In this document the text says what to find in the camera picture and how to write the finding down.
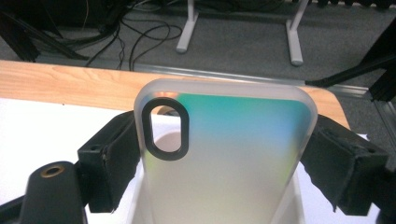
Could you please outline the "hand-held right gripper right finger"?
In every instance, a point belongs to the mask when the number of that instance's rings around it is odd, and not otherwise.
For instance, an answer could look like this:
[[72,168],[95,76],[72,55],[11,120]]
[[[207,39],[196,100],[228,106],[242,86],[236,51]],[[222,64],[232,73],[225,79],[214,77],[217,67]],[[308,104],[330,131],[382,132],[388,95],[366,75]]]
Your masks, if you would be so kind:
[[366,216],[375,204],[387,216],[388,160],[387,151],[320,115],[301,163],[333,208],[348,216]]

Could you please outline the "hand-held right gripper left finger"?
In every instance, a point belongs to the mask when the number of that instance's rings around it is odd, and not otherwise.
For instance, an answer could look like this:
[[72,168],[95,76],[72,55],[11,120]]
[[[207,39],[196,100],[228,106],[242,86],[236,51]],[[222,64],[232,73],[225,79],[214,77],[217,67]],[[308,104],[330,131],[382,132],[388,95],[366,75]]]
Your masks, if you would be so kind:
[[83,198],[93,213],[111,213],[140,160],[134,112],[114,117],[78,150]]

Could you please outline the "gradient translucent phone case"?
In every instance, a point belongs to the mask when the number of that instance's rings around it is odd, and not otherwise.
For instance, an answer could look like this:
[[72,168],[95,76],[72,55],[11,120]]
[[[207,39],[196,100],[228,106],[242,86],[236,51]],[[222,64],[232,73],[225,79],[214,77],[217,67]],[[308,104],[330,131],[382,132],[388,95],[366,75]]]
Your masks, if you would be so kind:
[[134,102],[137,224],[273,224],[318,111],[299,88],[158,79]]

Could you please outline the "black stand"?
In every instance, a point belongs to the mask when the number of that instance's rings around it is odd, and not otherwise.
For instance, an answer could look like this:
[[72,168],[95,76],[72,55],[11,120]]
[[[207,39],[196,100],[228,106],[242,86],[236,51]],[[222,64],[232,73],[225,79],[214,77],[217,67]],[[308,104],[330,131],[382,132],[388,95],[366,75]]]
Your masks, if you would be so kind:
[[396,17],[358,65],[329,77],[307,80],[304,84],[329,88],[377,69],[385,69],[385,73],[369,88],[369,92],[373,100],[389,102],[396,97]]
[[74,60],[87,60],[53,37],[37,30],[32,25],[18,18],[13,13],[0,10],[0,36],[24,62],[36,62],[40,51],[32,41],[32,37],[54,48],[63,56]]

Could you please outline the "white board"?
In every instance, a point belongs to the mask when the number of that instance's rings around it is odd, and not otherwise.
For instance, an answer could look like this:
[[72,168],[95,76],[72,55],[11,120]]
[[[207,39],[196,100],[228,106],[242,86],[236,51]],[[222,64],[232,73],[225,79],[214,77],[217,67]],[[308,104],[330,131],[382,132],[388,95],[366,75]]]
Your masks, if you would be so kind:
[[[29,175],[55,161],[75,162],[77,150],[119,110],[0,98],[0,205],[22,196]],[[374,224],[333,210],[300,165],[297,168],[305,224]]]

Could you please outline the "white metal stand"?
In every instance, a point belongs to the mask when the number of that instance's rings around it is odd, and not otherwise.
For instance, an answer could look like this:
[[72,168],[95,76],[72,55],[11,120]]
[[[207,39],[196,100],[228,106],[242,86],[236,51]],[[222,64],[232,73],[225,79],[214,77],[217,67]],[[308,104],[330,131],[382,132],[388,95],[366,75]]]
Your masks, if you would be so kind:
[[[285,24],[290,53],[290,63],[293,66],[301,66],[304,63],[298,35],[298,27],[308,2],[309,0],[299,0],[298,9],[296,10],[293,19],[287,20]],[[177,43],[176,51],[178,53],[185,53],[188,50],[191,41],[194,27],[199,15],[199,13],[195,10],[194,3],[195,0],[187,0],[187,20]]]

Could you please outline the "metal floor rail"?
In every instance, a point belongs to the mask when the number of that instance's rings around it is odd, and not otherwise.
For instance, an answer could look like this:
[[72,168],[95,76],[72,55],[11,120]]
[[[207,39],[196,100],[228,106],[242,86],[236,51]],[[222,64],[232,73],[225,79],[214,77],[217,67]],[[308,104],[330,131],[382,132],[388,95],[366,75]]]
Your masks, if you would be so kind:
[[[70,66],[84,66],[86,61],[67,59],[65,57],[58,56],[39,56],[37,58],[39,63],[47,64],[59,64],[59,65],[70,65]],[[188,68],[179,68],[172,66],[152,65],[147,63],[137,63],[134,66],[136,72],[146,73],[157,73],[164,75],[176,75],[176,76],[187,76],[187,77],[208,77],[208,78],[219,78],[224,80],[239,80],[249,82],[267,82],[284,85],[304,86],[304,81],[299,79],[289,78],[275,78],[275,77],[254,77],[242,74],[233,74],[226,72],[215,72],[206,70],[196,70]],[[348,86],[336,84],[328,88],[328,91],[334,93],[337,96],[370,99],[371,94],[366,87]]]
[[374,101],[375,107],[390,133],[396,134],[396,109],[391,102]]

